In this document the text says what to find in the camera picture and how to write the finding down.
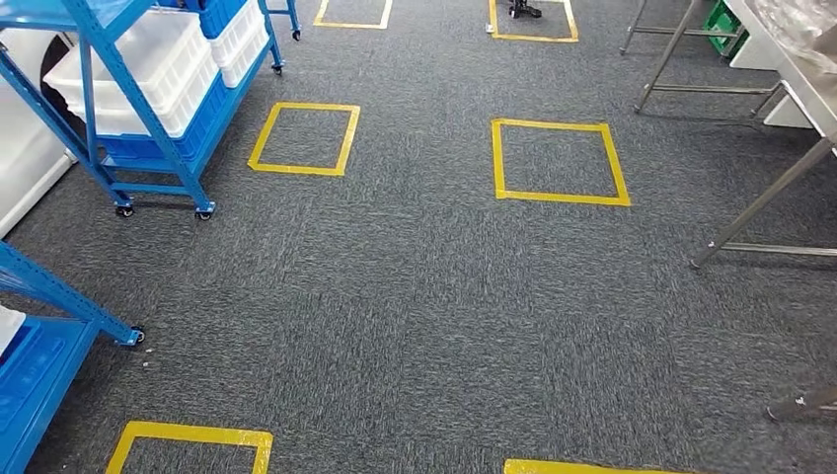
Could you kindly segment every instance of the white plastic crate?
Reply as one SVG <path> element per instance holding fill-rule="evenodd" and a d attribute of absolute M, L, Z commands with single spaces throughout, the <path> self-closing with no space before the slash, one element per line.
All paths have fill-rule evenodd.
<path fill-rule="evenodd" d="M 192 77 L 208 40 L 196 13 L 174 9 L 146 12 L 117 41 L 131 76 L 155 112 L 170 106 Z M 111 73 L 93 52 L 91 72 L 97 111 L 127 112 L 130 103 Z M 81 56 L 78 46 L 44 77 L 71 108 L 83 107 Z"/>
<path fill-rule="evenodd" d="M 221 75 L 224 78 L 224 85 L 229 88 L 238 87 L 244 79 L 250 66 L 256 61 L 259 53 L 265 48 L 269 36 L 265 27 L 255 28 L 251 38 L 244 44 L 238 54 L 235 54 L 229 63 L 219 63 Z"/>
<path fill-rule="evenodd" d="M 205 45 L 202 58 L 191 77 L 185 78 L 179 96 L 171 97 L 171 102 L 155 109 L 157 118 L 172 138 L 180 138 L 186 132 L 197 108 L 200 107 L 206 92 L 218 75 L 218 65 L 212 59 L 209 45 Z M 84 105 L 68 106 L 70 112 L 85 119 Z M 148 135 L 148 129 L 142 123 L 134 109 L 102 110 L 96 107 L 96 133 L 99 135 L 140 134 Z"/>
<path fill-rule="evenodd" d="M 259 0 L 248 0 L 242 5 L 235 17 L 224 28 L 224 31 L 216 39 L 210 39 L 212 45 L 212 57 L 218 64 L 230 62 L 244 44 L 251 38 L 253 28 L 262 25 L 264 29 L 265 16 L 259 8 Z"/>

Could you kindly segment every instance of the white appliance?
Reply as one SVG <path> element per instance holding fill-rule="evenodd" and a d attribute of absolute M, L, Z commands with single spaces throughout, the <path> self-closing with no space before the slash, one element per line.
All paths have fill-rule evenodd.
<path fill-rule="evenodd" d="M 3 30 L 0 42 L 32 81 L 55 32 Z M 70 168 L 64 144 L 0 78 L 0 238 L 5 236 Z"/>

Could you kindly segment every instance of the yellow tape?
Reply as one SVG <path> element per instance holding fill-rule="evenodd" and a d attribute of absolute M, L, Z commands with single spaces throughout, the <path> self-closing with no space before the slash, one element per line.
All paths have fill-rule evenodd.
<path fill-rule="evenodd" d="M 492 38 L 495 40 L 522 40 L 539 42 L 578 42 L 578 26 L 575 25 L 575 16 L 572 14 L 570 0 L 543 0 L 551 3 L 563 3 L 564 14 L 567 16 L 567 25 L 570 27 L 570 35 L 564 38 L 538 37 L 531 35 L 510 35 L 499 32 L 496 18 L 496 0 L 489 0 L 489 23 L 492 25 Z"/>
<path fill-rule="evenodd" d="M 569 462 L 533 461 L 529 459 L 506 459 L 503 474 L 678 474 L 669 471 L 645 469 L 616 469 Z"/>
<path fill-rule="evenodd" d="M 262 152 L 265 151 L 265 144 L 270 137 L 270 131 L 273 130 L 273 125 L 276 123 L 276 118 L 282 109 L 301 109 L 308 111 L 338 111 L 348 112 L 348 124 L 345 128 L 345 134 L 342 138 L 342 145 L 340 153 L 338 154 L 338 162 L 334 168 L 323 168 L 318 166 L 296 166 L 296 165 L 273 165 L 268 163 L 260 163 L 259 159 L 262 157 Z M 256 171 L 268 171 L 273 173 L 297 173 L 303 175 L 322 175 L 322 176 L 343 176 L 345 173 L 345 164 L 348 162 L 348 154 L 351 151 L 351 143 L 354 141 L 354 132 L 357 130 L 357 121 L 360 118 L 359 106 L 346 106 L 343 104 L 314 104 L 303 102 L 277 102 L 270 109 L 267 115 L 265 126 L 259 133 L 259 138 L 256 139 L 256 145 L 253 147 L 253 152 L 250 154 L 250 159 L 247 164 Z"/>
<path fill-rule="evenodd" d="M 502 133 L 500 132 L 501 118 L 492 120 L 492 152 L 495 161 L 495 195 L 503 199 L 505 195 L 505 176 L 502 171 Z"/>
<path fill-rule="evenodd" d="M 390 13 L 392 12 L 392 0 L 386 0 L 384 3 L 384 12 L 381 14 L 381 23 L 377 25 L 358 24 L 358 23 L 332 23 L 324 22 L 323 17 L 326 16 L 326 9 L 329 7 L 329 0 L 323 0 L 320 3 L 320 10 L 317 11 L 317 16 L 314 17 L 314 25 L 317 27 L 333 27 L 333 28 L 364 28 L 367 30 L 386 30 L 390 22 Z"/>
<path fill-rule="evenodd" d="M 111 462 L 108 463 L 108 469 L 105 471 L 107 474 L 118 474 L 122 471 L 130 447 L 138 437 L 251 446 L 256 449 L 253 474 L 267 473 L 267 462 L 270 460 L 270 449 L 273 445 L 273 435 L 268 432 L 194 427 L 170 423 L 128 422 L 124 431 L 122 431 L 119 443 L 116 445 Z"/>
<path fill-rule="evenodd" d="M 502 163 L 503 125 L 600 133 L 604 141 L 604 149 L 607 154 L 608 164 L 610 165 L 613 184 L 616 187 L 616 195 L 565 195 L 561 193 L 508 191 L 505 188 L 505 175 L 503 173 Z M 494 118 L 492 119 L 492 152 L 495 168 L 495 195 L 498 199 L 544 200 L 549 202 L 620 206 L 631 205 L 631 197 L 628 195 L 628 188 L 625 185 L 625 178 L 622 175 L 622 167 L 619 165 L 619 156 L 616 154 L 616 146 L 613 143 L 613 137 L 610 134 L 610 127 L 607 123 L 563 123 L 557 121 L 521 120 L 517 118 Z"/>

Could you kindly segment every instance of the blue storage bin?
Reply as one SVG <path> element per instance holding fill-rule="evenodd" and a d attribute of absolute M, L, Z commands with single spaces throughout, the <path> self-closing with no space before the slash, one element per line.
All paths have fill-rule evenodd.
<path fill-rule="evenodd" d="M 0 355 L 0 433 L 38 386 L 64 347 L 64 341 L 42 337 L 40 322 L 27 318 Z"/>
<path fill-rule="evenodd" d="M 164 7 L 180 7 L 178 0 L 158 0 L 158 3 Z M 182 3 L 187 10 L 198 12 L 203 35 L 214 40 L 221 35 L 247 0 L 184 0 Z"/>
<path fill-rule="evenodd" d="M 178 151 L 181 152 L 184 161 L 192 161 L 197 158 L 197 151 L 200 145 L 209 135 L 209 128 L 221 113 L 224 102 L 227 99 L 230 89 L 224 86 L 221 73 L 215 76 L 206 96 L 194 113 L 189 126 L 183 136 L 174 141 Z M 99 135 L 99 142 L 108 150 L 108 154 L 115 162 L 137 159 L 165 159 L 163 150 L 150 135 Z"/>

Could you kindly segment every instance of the blue shelving unit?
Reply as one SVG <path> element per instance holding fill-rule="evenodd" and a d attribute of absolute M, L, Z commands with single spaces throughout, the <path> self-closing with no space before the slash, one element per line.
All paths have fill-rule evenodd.
<path fill-rule="evenodd" d="M 133 214 L 130 193 L 157 193 L 191 197 L 194 201 L 195 215 L 205 220 L 214 212 L 215 202 L 209 200 L 200 185 L 200 174 L 247 93 L 266 52 L 269 50 L 272 54 L 272 69 L 276 74 L 281 75 L 284 62 L 279 53 L 278 42 L 273 33 L 265 0 L 259 0 L 269 36 L 267 46 L 251 67 L 245 80 L 239 87 L 230 91 L 223 114 L 217 118 L 212 133 L 205 137 L 205 142 L 199 148 L 199 155 L 187 162 L 152 111 L 114 44 L 125 30 L 154 3 L 154 0 L 0 0 L 0 29 L 25 28 L 78 33 L 82 81 L 85 90 L 85 138 L 79 137 L 73 131 L 72 127 L 40 93 L 39 88 L 23 75 L 2 44 L 0 44 L 0 75 L 79 158 L 79 162 L 113 199 L 118 215 L 128 217 Z M 153 164 L 149 163 L 150 160 L 135 160 L 135 163 L 126 165 L 125 163 L 116 164 L 110 157 L 104 160 L 99 157 L 94 98 L 90 93 L 93 90 L 90 67 L 91 48 L 99 55 L 131 106 L 142 119 L 151 137 L 163 151 L 165 160 Z M 116 170 L 174 174 L 177 175 L 180 184 L 154 185 L 126 182 L 118 178 L 114 172 Z"/>
<path fill-rule="evenodd" d="M 0 472 L 23 472 L 90 346 L 105 332 L 123 346 L 145 339 L 4 242 L 0 291 L 15 291 L 72 318 L 27 315 L 0 355 Z"/>

